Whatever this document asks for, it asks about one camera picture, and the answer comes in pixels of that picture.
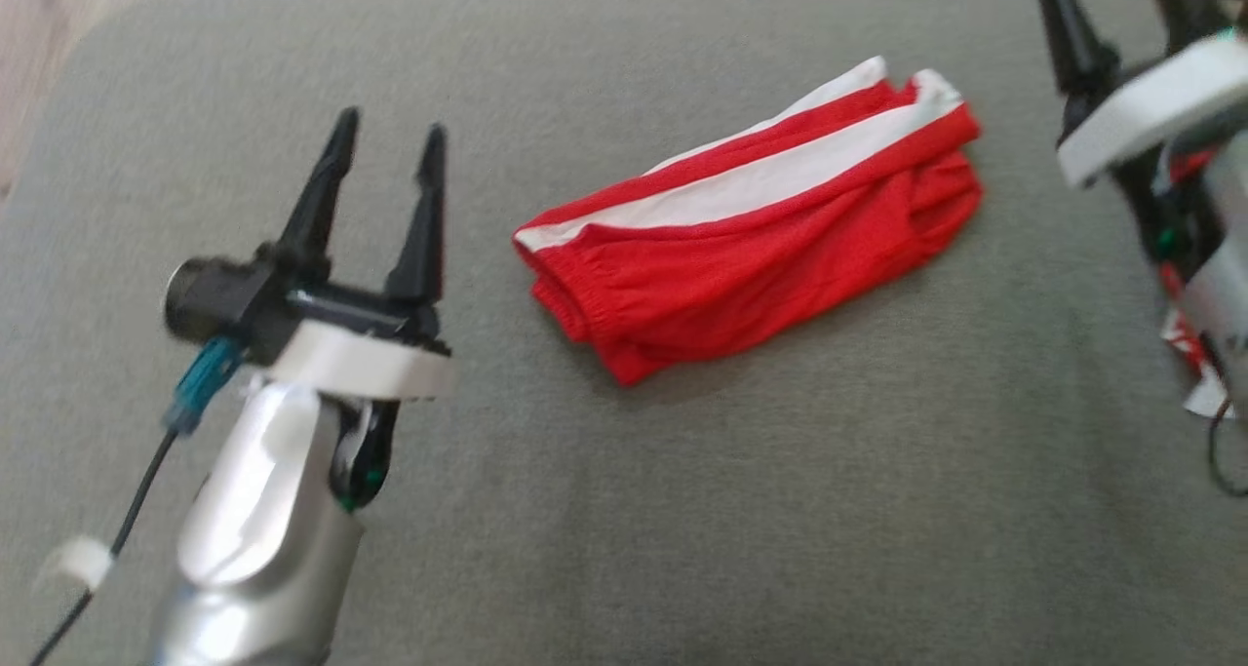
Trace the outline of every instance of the red shorts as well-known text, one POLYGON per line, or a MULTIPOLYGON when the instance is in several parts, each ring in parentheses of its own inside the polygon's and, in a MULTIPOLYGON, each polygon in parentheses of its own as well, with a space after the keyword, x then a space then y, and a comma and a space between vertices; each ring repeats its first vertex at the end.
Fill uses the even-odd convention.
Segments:
POLYGON ((980 203, 960 151, 976 136, 938 74, 894 90, 876 57, 513 239, 533 296, 631 385, 754 347, 935 257, 980 203))

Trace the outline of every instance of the gray cushion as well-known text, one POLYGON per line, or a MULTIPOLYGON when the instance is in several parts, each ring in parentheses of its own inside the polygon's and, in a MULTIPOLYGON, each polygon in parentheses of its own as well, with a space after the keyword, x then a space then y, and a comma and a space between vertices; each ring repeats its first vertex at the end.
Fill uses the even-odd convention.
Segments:
MULTIPOLYGON (((1128 56, 1143 0, 1096 0, 1128 56)), ((333 665, 1243 664, 1244 506, 1204 475, 1122 200, 1070 191, 1032 0, 172 0, 74 54, 0 218, 0 662, 109 536, 193 352, 192 253, 275 234, 347 104, 333 238, 381 283, 424 130, 451 132, 458 395, 412 404, 333 665), (983 123, 943 257, 726 360, 620 390, 509 234, 884 54, 983 123)), ((59 664, 136 664, 236 395, 157 479, 59 664)))

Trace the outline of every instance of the folded red garment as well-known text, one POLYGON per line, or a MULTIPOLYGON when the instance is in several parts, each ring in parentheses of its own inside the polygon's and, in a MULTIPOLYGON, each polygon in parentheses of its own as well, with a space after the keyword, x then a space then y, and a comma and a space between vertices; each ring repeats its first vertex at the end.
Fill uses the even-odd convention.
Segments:
POLYGON ((734 354, 940 253, 982 195, 935 71, 882 59, 775 118, 552 208, 513 236, 533 296, 624 385, 734 354))

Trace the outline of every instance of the red fabric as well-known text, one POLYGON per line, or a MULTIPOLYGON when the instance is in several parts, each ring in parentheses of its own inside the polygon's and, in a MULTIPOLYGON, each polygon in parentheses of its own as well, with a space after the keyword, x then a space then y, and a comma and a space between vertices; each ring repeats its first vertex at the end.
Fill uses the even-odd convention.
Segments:
MULTIPOLYGON (((916 101, 886 82, 785 118, 658 172, 552 208, 520 231, 558 226, 780 155, 916 101)), ((981 187, 958 147, 978 136, 958 105, 900 141, 779 203, 694 223, 589 223, 520 257, 534 297, 623 385, 679 360, 734 354, 922 266, 955 238, 981 187)), ((706 200, 716 196, 708 195, 706 200)))

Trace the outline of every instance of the white stripe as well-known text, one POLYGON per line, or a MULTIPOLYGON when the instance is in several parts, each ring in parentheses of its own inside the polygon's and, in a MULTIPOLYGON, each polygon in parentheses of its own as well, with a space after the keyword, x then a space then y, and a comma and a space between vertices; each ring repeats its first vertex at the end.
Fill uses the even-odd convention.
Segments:
POLYGON ((555 226, 529 227, 517 232, 515 239, 530 252, 538 252, 570 243, 585 226, 629 229, 700 226, 780 203, 832 181, 877 151, 943 118, 962 104, 961 94, 936 71, 920 71, 915 81, 919 97, 912 105, 872 115, 830 136, 633 203, 614 205, 555 226))
POLYGON ((845 74, 837 76, 837 79, 832 79, 806 94, 806 96, 801 97, 801 101, 785 107, 785 110, 780 112, 780 115, 776 115, 775 118, 764 120, 761 123, 754 125, 754 127, 736 132, 735 136, 718 138, 718 141, 706 142, 695 147, 695 150, 684 151, 681 155, 675 155, 673 158, 664 160, 663 163, 659 163, 655 168, 650 168, 646 173, 658 172, 659 168, 669 167, 670 165, 676 163, 676 161, 690 158, 690 156, 700 155, 706 150, 714 150, 714 147, 725 142, 735 141, 735 138, 753 136, 754 132, 763 132, 763 130, 766 130, 768 127, 776 127, 776 125, 781 121, 792 118, 792 116, 799 112, 814 110, 814 107, 819 107, 820 105, 826 105, 831 101, 837 101, 841 97, 850 96, 850 94, 855 94, 860 90, 874 87, 875 84, 887 79, 887 75, 889 66, 884 62, 882 56, 867 59, 845 74))

